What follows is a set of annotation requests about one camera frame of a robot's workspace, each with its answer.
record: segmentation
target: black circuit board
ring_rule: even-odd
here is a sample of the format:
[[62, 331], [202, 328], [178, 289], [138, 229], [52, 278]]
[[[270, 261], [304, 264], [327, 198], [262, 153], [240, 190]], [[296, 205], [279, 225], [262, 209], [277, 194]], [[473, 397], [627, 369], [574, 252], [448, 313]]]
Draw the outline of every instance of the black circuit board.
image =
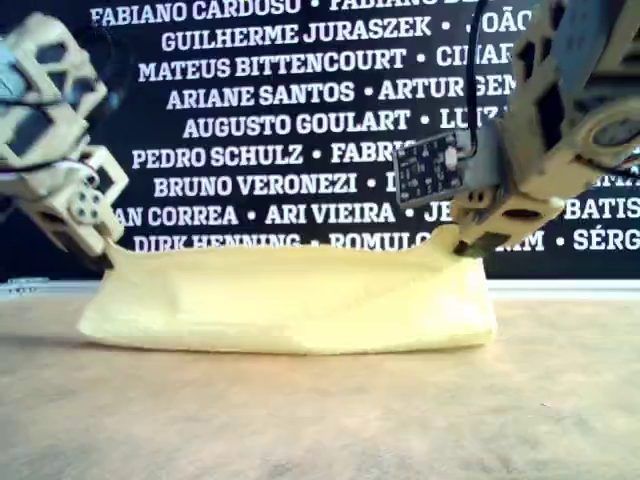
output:
[[400, 206], [449, 198], [462, 189], [459, 169], [450, 170], [445, 164], [445, 152], [450, 147], [457, 147], [455, 133], [431, 137], [395, 152]]

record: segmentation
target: table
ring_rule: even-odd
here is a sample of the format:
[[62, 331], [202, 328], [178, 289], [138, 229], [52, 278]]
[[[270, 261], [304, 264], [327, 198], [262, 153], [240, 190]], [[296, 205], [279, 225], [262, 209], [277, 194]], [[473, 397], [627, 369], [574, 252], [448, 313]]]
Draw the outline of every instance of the table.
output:
[[640, 478], [640, 303], [499, 300], [487, 347], [286, 357], [88, 344], [86, 298], [0, 303], [3, 480]]

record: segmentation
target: robotic arm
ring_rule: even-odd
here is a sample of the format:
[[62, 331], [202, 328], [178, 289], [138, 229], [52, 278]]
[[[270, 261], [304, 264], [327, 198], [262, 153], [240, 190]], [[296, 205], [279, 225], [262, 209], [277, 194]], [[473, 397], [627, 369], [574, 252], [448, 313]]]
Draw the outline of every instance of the robotic arm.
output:
[[[542, 0], [514, 46], [509, 109], [477, 130], [474, 41], [487, 3], [478, 1], [471, 28], [469, 131], [394, 155], [400, 206], [452, 199], [463, 256], [520, 243], [564, 199], [623, 175], [640, 144], [638, 0]], [[118, 96], [76, 39], [35, 13], [0, 42], [0, 196], [59, 248], [105, 269], [107, 242], [123, 234], [112, 204], [128, 177], [89, 133]]]
[[543, 0], [512, 58], [517, 89], [502, 118], [476, 134], [471, 68], [469, 132], [394, 156], [402, 207], [452, 198], [459, 255], [514, 246], [602, 175], [630, 176], [621, 167], [640, 144], [640, 2]]
[[0, 41], [0, 196], [61, 249], [110, 268], [123, 227], [112, 204], [128, 177], [89, 132], [113, 97], [57, 19], [29, 16]]

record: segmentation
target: black backdrop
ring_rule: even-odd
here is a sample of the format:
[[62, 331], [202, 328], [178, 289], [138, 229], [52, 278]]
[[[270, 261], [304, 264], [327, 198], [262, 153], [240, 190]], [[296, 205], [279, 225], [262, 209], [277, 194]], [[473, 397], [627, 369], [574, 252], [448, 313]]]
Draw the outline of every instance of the black backdrop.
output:
[[[155, 13], [148, 14], [148, 8], [156, 10], [153, 4], [145, 10], [143, 4], [126, 1], [0, 3], [4, 7], [4, 31], [32, 11], [52, 14], [75, 28], [86, 24], [91, 9], [96, 9], [96, 21], [134, 50], [138, 64], [126, 102], [93, 142], [107, 145], [130, 175], [131, 183], [116, 205], [128, 226], [121, 241], [128, 248], [142, 250], [159, 236], [173, 236], [175, 241], [184, 236], [182, 246], [190, 247], [228, 245], [246, 241], [246, 235], [263, 233], [278, 234], [278, 241], [292, 244], [320, 242], [393, 250], [413, 245], [436, 225], [448, 221], [446, 203], [413, 211], [411, 216], [399, 210], [388, 183], [390, 158], [381, 156], [380, 150], [376, 154], [366, 148], [371, 142], [404, 142], [443, 128], [464, 126], [464, 98], [459, 87], [473, 0], [424, 0], [421, 5], [412, 5], [411, 0], [188, 0], [161, 4], [178, 18], [159, 23], [149, 22], [156, 17]], [[480, 104], [486, 107], [483, 118], [502, 108], [505, 95], [513, 88], [507, 54], [519, 31], [526, 27], [534, 3], [495, 0], [490, 4], [481, 30], [477, 72]], [[265, 6], [271, 14], [237, 14], [249, 9], [257, 12]], [[225, 15], [225, 10], [236, 15]], [[212, 16], [202, 18], [207, 11]], [[311, 27], [310, 23], [322, 25]], [[190, 31], [209, 31], [204, 43], [233, 43], [224, 48], [198, 49], [192, 42], [190, 48], [176, 48], [177, 32]], [[304, 40], [311, 40], [309, 35], [320, 31], [333, 35], [333, 40]], [[325, 59], [325, 71], [318, 73], [309, 65], [308, 58], [314, 54], [314, 58]], [[271, 63], [272, 72], [259, 71], [269, 56], [271, 62], [276, 61], [273, 56], [280, 56], [275, 58], [281, 63]], [[335, 67], [336, 58], [342, 61], [340, 68]], [[215, 59], [215, 75], [203, 78], [213, 72], [213, 62], [206, 62], [210, 59]], [[352, 68], [354, 59], [356, 68]], [[185, 64], [199, 60], [207, 68]], [[256, 70], [251, 73], [255, 75], [243, 70], [250, 62], [254, 62]], [[177, 68], [186, 68], [186, 79], [171, 78], [179, 73]], [[295, 97], [291, 100], [288, 86], [310, 84], [320, 84], [302, 87], [317, 89], [319, 102], [314, 102], [313, 95], [306, 102]], [[224, 87], [245, 87], [243, 104], [225, 106], [221, 98], [215, 107], [170, 108], [181, 106], [185, 90], [203, 89], [206, 103], [212, 89], [224, 97], [228, 93]], [[393, 122], [381, 122], [380, 111], [387, 112], [382, 116], [392, 115]], [[351, 125], [349, 131], [342, 132], [305, 130], [310, 117], [315, 116], [319, 128], [329, 118], [323, 114], [332, 112], [352, 112], [355, 127]], [[262, 125], [261, 134], [254, 135], [229, 133], [223, 128], [229, 118], [253, 117], [256, 121], [259, 116], [277, 117], [278, 131], [265, 131]], [[206, 131], [210, 125], [207, 122], [213, 120], [198, 123], [198, 119], [214, 118], [218, 123], [213, 134]], [[201, 137], [195, 138], [194, 132]], [[233, 152], [237, 149], [233, 147], [258, 145], [282, 145], [279, 154], [267, 157], [277, 164], [236, 164]], [[154, 149], [165, 149], [165, 158], [171, 155], [167, 151], [177, 156], [192, 152], [190, 158], [195, 165], [149, 168], [160, 163], [158, 158], [153, 159]], [[301, 156], [287, 153], [298, 150]], [[318, 180], [304, 178], [305, 174], [325, 175]], [[177, 191], [173, 192], [176, 196], [166, 196], [171, 193], [168, 187], [189, 191], [196, 184], [185, 184], [184, 179], [189, 177], [192, 182], [209, 182], [209, 188], [218, 189], [216, 195], [211, 191], [204, 196]], [[312, 181], [320, 185], [320, 191], [304, 193]], [[278, 192], [279, 185], [285, 188], [284, 193]], [[488, 275], [634, 278], [634, 260], [640, 246], [635, 223], [640, 216], [637, 191], [637, 185], [603, 179], [599, 186], [572, 200], [563, 218], [547, 225], [521, 248], [497, 252], [487, 259]], [[290, 205], [288, 210], [293, 214], [287, 215], [283, 205]], [[197, 221], [206, 224], [198, 225]], [[275, 237], [252, 238], [260, 244], [273, 242]], [[55, 249], [20, 214], [12, 215], [2, 227], [0, 251], [0, 280], [24, 276], [95, 278], [73, 257]]]

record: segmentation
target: white stripe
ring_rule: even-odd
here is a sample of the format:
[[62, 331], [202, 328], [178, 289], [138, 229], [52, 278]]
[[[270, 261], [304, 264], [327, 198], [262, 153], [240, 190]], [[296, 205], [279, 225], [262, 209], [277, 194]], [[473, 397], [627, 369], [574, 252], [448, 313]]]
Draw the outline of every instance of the white stripe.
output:
[[[98, 281], [51, 281], [0, 284], [0, 301], [34, 295], [92, 294]], [[22, 288], [27, 291], [18, 293]], [[640, 300], [640, 280], [489, 280], [496, 299]]]

